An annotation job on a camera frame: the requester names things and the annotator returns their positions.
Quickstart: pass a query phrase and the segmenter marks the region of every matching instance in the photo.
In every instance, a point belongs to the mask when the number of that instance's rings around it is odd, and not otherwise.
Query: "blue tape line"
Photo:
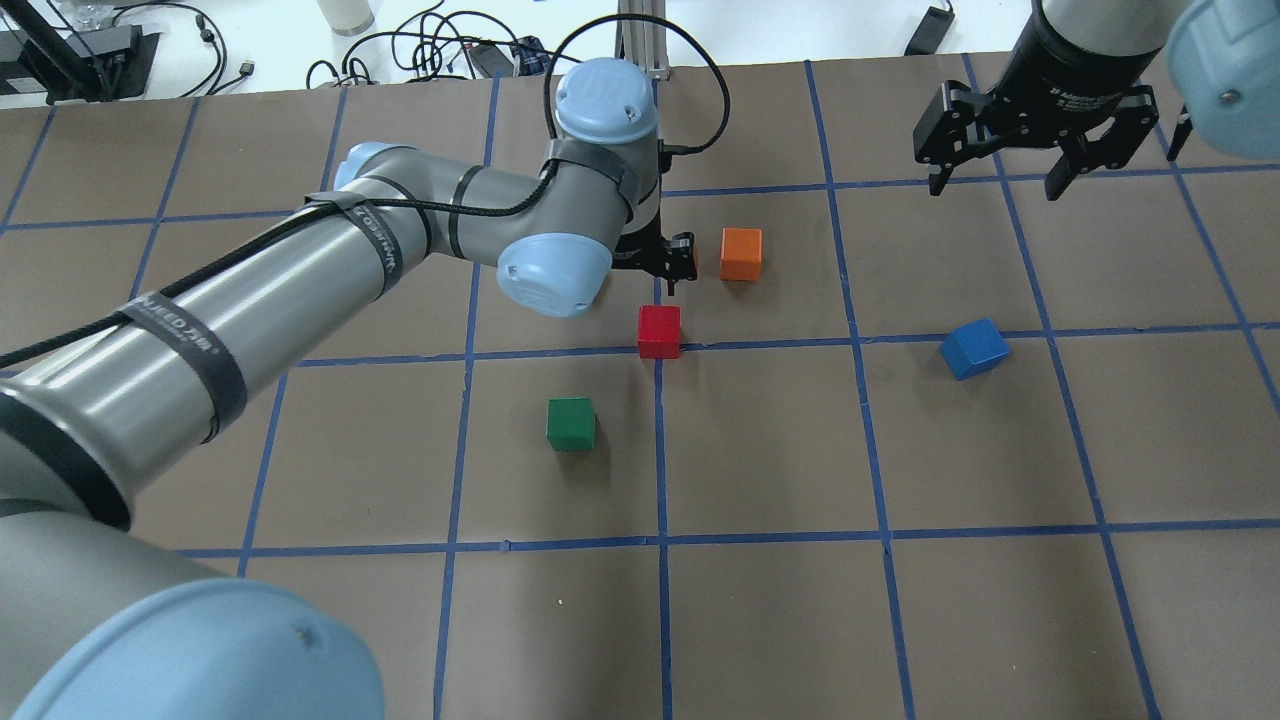
[[[1226,520],[1162,520],[1115,523],[1110,533],[1149,534],[1185,532],[1235,532],[1280,529],[1280,518],[1238,518]],[[919,528],[893,530],[893,541],[1020,538],[1089,536],[1102,532],[1097,525],[1010,525],[1004,528]],[[879,542],[879,530],[806,530],[794,533],[727,533],[690,536],[622,536],[557,541],[472,541],[393,544],[344,544],[302,547],[255,547],[251,557],[328,557],[342,555],[422,555],[445,552],[554,552],[611,547],[675,547],[707,544],[790,544],[814,542]],[[241,548],[192,548],[174,551],[184,557],[239,557]]]
[[[977,76],[973,72],[973,63],[969,59],[969,54],[961,55],[964,61],[965,73],[969,76],[969,82],[977,86]],[[1129,607],[1129,594],[1124,587],[1124,578],[1120,575],[1120,564],[1116,560],[1115,546],[1111,542],[1111,534],[1107,532],[1107,519],[1106,512],[1102,509],[1102,498],[1098,495],[1098,486],[1093,477],[1093,464],[1089,460],[1089,452],[1084,443],[1084,433],[1080,430],[1080,420],[1075,413],[1075,401],[1071,397],[1071,388],[1066,382],[1066,370],[1062,368],[1062,357],[1059,354],[1057,342],[1053,337],[1053,324],[1050,322],[1048,309],[1044,304],[1044,296],[1041,293],[1039,278],[1036,275],[1036,265],[1032,261],[1030,249],[1027,243],[1027,236],[1023,232],[1023,223],[1018,214],[1018,206],[1014,202],[1012,190],[1010,188],[1009,181],[1005,179],[1005,164],[1000,158],[1000,154],[993,155],[996,163],[996,174],[1001,178],[1000,188],[1005,196],[1005,206],[1009,210],[1009,220],[1014,228],[1014,236],[1018,238],[1018,251],[1023,258],[1023,265],[1027,268],[1027,278],[1032,286],[1032,296],[1036,299],[1036,310],[1039,313],[1041,324],[1044,327],[1044,341],[1048,345],[1050,359],[1053,361],[1053,374],[1057,377],[1057,384],[1062,393],[1062,405],[1066,409],[1066,418],[1071,427],[1071,437],[1075,441],[1075,452],[1080,460],[1080,469],[1084,474],[1084,484],[1089,493],[1089,502],[1093,506],[1093,519],[1100,528],[1100,537],[1102,539],[1102,550],[1107,560],[1107,570],[1111,574],[1111,584],[1115,589],[1116,603],[1120,609],[1120,620],[1124,625],[1125,637],[1129,641],[1129,653],[1133,656],[1134,669],[1138,674],[1138,684],[1142,688],[1142,697],[1147,706],[1147,715],[1151,720],[1158,720],[1160,708],[1156,705],[1156,693],[1151,685],[1151,676],[1147,674],[1147,661],[1142,653],[1142,644],[1138,641],[1138,630],[1133,621],[1133,611]]]
[[[1166,143],[1165,131],[1160,126],[1156,126],[1156,137],[1160,138],[1161,145]],[[1165,149],[1165,155],[1166,156],[1169,155],[1167,147]],[[1202,174],[1217,174],[1217,173],[1266,173],[1266,172],[1280,170],[1280,163],[1262,163],[1257,165],[1213,165],[1207,168],[1184,168],[1181,165],[1178,165],[1178,163],[1174,163],[1172,165],[1178,168],[1176,170],[1178,173],[1184,176],[1187,174],[1202,176]]]
[[[275,404],[271,405],[271,420],[266,425],[266,442],[262,443],[262,460],[257,465],[257,483],[253,484],[253,500],[248,506],[248,519],[244,521],[244,539],[241,542],[239,564],[236,566],[236,577],[243,578],[248,569],[248,559],[253,548],[253,534],[257,532],[257,515],[262,507],[262,492],[266,489],[266,473],[271,466],[271,451],[275,450],[275,432],[280,427],[280,407],[284,406],[284,388],[289,384],[289,375],[280,375],[280,382],[275,386]]]
[[[771,544],[792,542],[870,542],[879,541],[877,530],[804,530],[794,533],[727,533],[671,536],[667,544]]]
[[[498,543],[489,543],[497,550]],[[339,557],[349,555],[422,555],[448,552],[453,548],[447,542],[420,542],[398,544],[339,544],[329,547],[257,547],[251,551],[253,557]]]
[[[206,223],[214,220],[252,220],[259,218],[287,218],[294,210],[260,210],[256,213],[210,213],[206,215],[165,215],[165,223]]]
[[[188,557],[191,560],[200,560],[200,559],[227,559],[227,560],[230,560],[233,557],[238,559],[241,556],[239,548],[234,548],[233,550],[233,548],[229,548],[229,547],[228,548],[220,548],[220,550],[215,550],[215,548],[175,550],[173,552],[175,555],[180,555],[180,556]]]
[[[431,717],[440,720],[444,711],[444,660],[449,651],[449,616],[453,612],[453,571],[457,568],[457,553],[444,553],[444,593],[440,594],[440,632],[435,641],[435,679],[431,691]]]
[[[653,278],[653,304],[662,305],[662,279]],[[658,479],[658,538],[664,541],[668,534],[667,525],[667,411],[662,404],[663,368],[666,364],[659,357],[653,361],[653,439],[654,439],[654,466]],[[658,628],[660,637],[660,664],[662,664],[662,717],[672,720],[675,715],[675,701],[671,682],[671,562],[667,546],[663,543],[658,551]]]
[[[658,548],[658,626],[662,633],[662,719],[672,720],[676,714],[675,693],[671,683],[671,571],[669,548]]]
[[[1280,528],[1280,518],[1240,518],[1235,520],[1165,520],[1157,523],[1115,523],[1112,533],[1179,533],[1204,530],[1263,530]]]
[[[612,345],[605,347],[557,347],[547,350],[492,350],[476,352],[476,360],[520,360],[529,357],[571,357],[579,355],[631,355],[634,345]]]
[[[664,190],[663,197],[709,197],[717,195],[764,195],[771,192],[810,192],[827,190],[822,183],[806,184],[765,184],[749,187],[712,187],[703,190]]]
[[[178,142],[178,152],[174,155],[173,167],[169,168],[169,179],[164,184],[164,195],[160,196],[160,206],[156,217],[152,218],[151,233],[147,234],[147,245],[142,249],[142,259],[138,260],[138,272],[133,275],[133,286],[129,288],[129,300],[138,296],[142,290],[142,277],[147,274],[147,264],[151,261],[151,251],[156,246],[156,236],[160,234],[160,222],[164,211],[169,206],[169,196],[173,195],[173,186],[178,182],[178,169],[182,168],[182,158],[187,154],[187,142],[191,141],[191,129],[196,127],[196,113],[200,111],[200,97],[191,101],[191,113],[187,115],[187,127],[182,131],[182,140]]]
[[[444,352],[440,355],[387,355],[378,357],[314,357],[300,360],[298,368],[348,368],[353,365],[415,365],[420,363],[460,363],[466,354]]]
[[[333,159],[338,155],[338,136],[342,135],[342,115],[347,111],[347,88],[338,94],[338,110],[333,114],[333,133],[329,135],[329,154],[325,155],[324,172],[320,173],[320,191],[329,190],[333,179]]]
[[[893,539],[1021,538],[1044,536],[1088,536],[1101,532],[1097,525],[1011,525],[1007,528],[934,528],[893,530]]]
[[[493,78],[493,91],[489,95],[489,127],[484,142],[484,164],[493,161],[494,127],[498,123],[498,88],[500,78]],[[467,427],[471,418],[471,382],[476,363],[476,306],[480,301],[480,265],[471,266],[471,300],[467,307],[466,366],[462,375],[462,410],[458,413],[458,445],[453,464],[453,497],[449,502],[449,543],[458,542],[458,521],[462,512],[462,475],[466,469]],[[444,579],[440,589],[440,626],[435,646],[435,679],[433,691],[433,720],[440,720],[444,711],[444,669],[449,656],[449,619],[453,614],[453,577],[457,568],[457,552],[444,556]]]
[[[5,231],[54,231],[70,228],[101,228],[111,225],[147,225],[156,222],[155,218],[119,218],[114,220],[63,220],[58,223],[14,223],[6,225]]]
[[[849,323],[849,337],[861,337],[858,333],[858,316],[854,314],[854,300],[849,287],[849,266],[845,263],[845,243],[840,228],[840,208],[836,204],[836,187],[831,169],[831,149],[827,143],[827,129],[822,119],[822,101],[818,97],[818,85],[813,77],[813,63],[804,61],[805,79],[809,82],[809,99],[813,101],[814,123],[818,127],[818,146],[822,149],[822,169],[827,182],[827,206],[831,211],[831,229],[836,243],[836,266],[840,270],[840,291],[845,301],[845,319]],[[867,375],[863,366],[860,343],[851,345],[854,351],[854,375],[858,382],[858,401],[863,414],[863,433],[867,441],[867,457],[870,462],[872,492],[876,496],[876,523],[881,544],[884,550],[884,587],[888,593],[890,623],[893,632],[893,651],[897,656],[897,675],[902,689],[902,708],[908,720],[915,720],[915,697],[911,693],[911,673],[906,659],[906,635],[902,630],[902,607],[897,593],[897,570],[893,565],[893,530],[888,521],[888,509],[884,502],[884,484],[881,478],[879,454],[876,448],[876,428],[872,423],[870,401],[867,395]]]
[[[1161,149],[1165,154],[1169,154],[1169,141],[1165,138],[1165,131],[1157,124],[1156,137],[1160,140]],[[1258,374],[1262,377],[1262,384],[1267,388],[1267,395],[1271,396],[1271,407],[1275,409],[1276,415],[1280,415],[1280,392],[1276,391],[1275,378],[1271,377],[1271,370],[1267,368],[1267,361],[1262,356],[1262,348],[1258,346],[1258,338],[1253,336],[1253,328],[1249,325],[1249,319],[1244,314],[1244,306],[1240,305],[1240,299],[1235,293],[1235,288],[1231,287],[1231,279],[1226,275],[1226,266],[1222,265],[1222,259],[1217,254],[1217,249],[1213,247],[1213,240],[1208,234],[1208,228],[1204,225],[1204,219],[1201,218],[1199,210],[1196,208],[1196,201],[1192,199],[1192,191],[1187,187],[1187,179],[1183,178],[1181,169],[1178,163],[1170,163],[1169,167],[1174,172],[1174,182],[1178,183],[1178,191],[1183,195],[1183,202],[1187,204],[1187,211],[1190,213],[1192,222],[1196,224],[1196,232],[1199,233],[1201,242],[1204,245],[1204,252],[1208,255],[1210,263],[1213,264],[1213,272],[1217,273],[1217,279],[1222,283],[1222,291],[1226,293],[1228,302],[1231,304],[1231,311],[1235,313],[1235,319],[1239,323],[1238,328],[1244,333],[1244,341],[1249,346],[1249,352],[1253,354],[1253,361],[1258,366]]]
[[[810,337],[796,340],[733,340],[724,342],[682,342],[680,348],[687,352],[716,350],[768,350],[774,347],[831,347],[849,346],[854,341],[847,337]]]
[[[1280,329],[1280,323],[1252,323],[1254,329]],[[1151,328],[1078,328],[1069,331],[1053,331],[1053,337],[1112,337],[1135,334],[1171,334],[1171,333],[1216,333],[1239,332],[1236,324],[1207,324],[1207,325],[1158,325]],[[1007,340],[1043,338],[1044,331],[1002,331],[1001,337]],[[946,333],[913,333],[913,334],[886,334],[859,338],[861,345],[877,343],[911,343],[911,342],[942,342]],[[684,352],[716,352],[721,350],[771,350],[780,347],[840,347],[852,345],[846,337],[809,337],[794,340],[741,340],[723,342],[684,342],[680,345]],[[527,360],[538,357],[570,357],[570,356],[599,356],[599,355],[631,355],[635,346],[611,345],[603,347],[564,347],[552,350],[495,350],[476,352],[477,363],[490,360]],[[298,368],[330,368],[344,365],[399,365],[419,363],[460,363],[466,360],[465,354],[444,352],[440,355],[383,355],[365,357],[312,357],[298,361]]]
[[[484,164],[489,167],[493,164],[493,138],[494,128],[498,127],[498,88],[502,86],[502,78],[493,78],[493,87],[489,88],[489,131],[484,138]]]
[[[4,232],[9,227],[9,220],[13,219],[14,211],[18,210],[18,200],[22,197],[22,191],[27,190],[27,181],[31,179],[31,170],[36,168],[36,160],[40,159],[40,151],[45,147],[45,140],[49,138],[49,128],[54,124],[54,117],[58,114],[58,106],[52,106],[49,110],[49,115],[45,118],[44,127],[40,128],[40,136],[36,138],[36,146],[31,149],[31,156],[27,158],[27,167],[22,169],[22,177],[18,178],[18,187],[13,190],[13,197],[9,200],[9,208],[4,211],[4,219],[0,219],[0,232]]]
[[[1183,168],[1181,172],[1185,173],[1257,173],[1257,172],[1274,172],[1280,170],[1280,164],[1267,164],[1267,165],[1220,165],[1212,168]],[[1172,170],[1167,168],[1142,168],[1142,169],[1121,169],[1121,170],[1098,170],[1089,173],[1087,176],[1080,176],[1079,181],[1091,181],[1096,178],[1142,178],[1142,177],[1160,177],[1170,176]],[[1023,174],[1009,174],[1005,176],[1005,182],[1041,182],[1044,176],[1023,173]],[[973,183],[998,183],[1001,178],[998,176],[966,176],[955,177],[948,181],[952,184],[973,184]],[[663,190],[663,197],[714,197],[721,195],[765,195],[773,192],[812,192],[818,190],[827,190],[833,187],[836,190],[861,190],[861,188],[876,188],[876,187],[916,187],[927,186],[928,179],[924,178],[902,178],[902,179],[876,179],[876,181],[831,181],[829,183],[800,183],[800,184],[760,184],[760,186],[744,186],[744,187],[705,187],[705,188],[689,188],[689,190]]]

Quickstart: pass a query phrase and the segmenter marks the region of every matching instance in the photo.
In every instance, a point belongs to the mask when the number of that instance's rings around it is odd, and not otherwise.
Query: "blue cube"
[[[960,325],[942,341],[942,357],[957,380],[986,373],[1007,355],[1009,343],[991,318]]]

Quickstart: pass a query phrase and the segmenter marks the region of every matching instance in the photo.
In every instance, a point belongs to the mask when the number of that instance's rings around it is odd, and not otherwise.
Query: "black device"
[[[915,28],[915,35],[906,44],[906,55],[932,55],[938,51],[942,38],[951,29],[956,14],[942,8],[929,8],[920,19],[920,26]]]
[[[1135,85],[1157,50],[1098,55],[1053,29],[1044,0],[1014,45],[1005,74],[988,92],[948,79],[915,126],[915,161],[929,165],[929,195],[941,195],[961,163],[1001,147],[1059,147],[1062,156],[1044,178],[1044,196],[1057,200],[1078,176],[1117,169],[1160,119],[1147,85]],[[1101,137],[1088,132],[1106,126]]]
[[[467,44],[467,56],[484,77],[515,77],[516,63],[492,42]]]
[[[22,49],[27,33],[0,32],[0,95],[45,92],[47,88],[22,65]]]
[[[19,63],[26,77],[47,90],[50,105],[137,97],[146,91],[159,33],[142,35],[140,26],[124,26],[63,38],[26,0],[0,0],[0,9],[26,36]]]

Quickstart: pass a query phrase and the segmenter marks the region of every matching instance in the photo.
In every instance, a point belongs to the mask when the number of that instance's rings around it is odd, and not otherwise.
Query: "electronic component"
[[[942,38],[946,37],[955,19],[956,14],[952,10],[929,8],[924,13],[924,18],[920,19],[919,27],[915,28],[911,41],[906,44],[905,54],[932,55],[937,53],[938,45],[942,45]]]
[[[520,77],[540,76],[547,72],[550,54],[543,47],[543,41],[532,35],[521,37],[520,45],[513,45],[511,53],[520,61]]]
[[[0,32],[0,95],[49,90],[22,64],[22,47],[26,44],[27,33],[22,31]]]
[[[497,45],[468,42],[466,54],[484,77],[515,77],[516,64]]]

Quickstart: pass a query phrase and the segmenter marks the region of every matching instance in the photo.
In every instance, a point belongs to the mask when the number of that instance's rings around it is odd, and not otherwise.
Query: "power adapter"
[[[920,19],[920,26],[915,28],[915,35],[906,44],[906,53],[904,55],[932,55],[937,53],[938,46],[942,45],[942,38],[946,37],[955,19],[956,14],[951,9],[929,8],[925,10],[924,18]]]

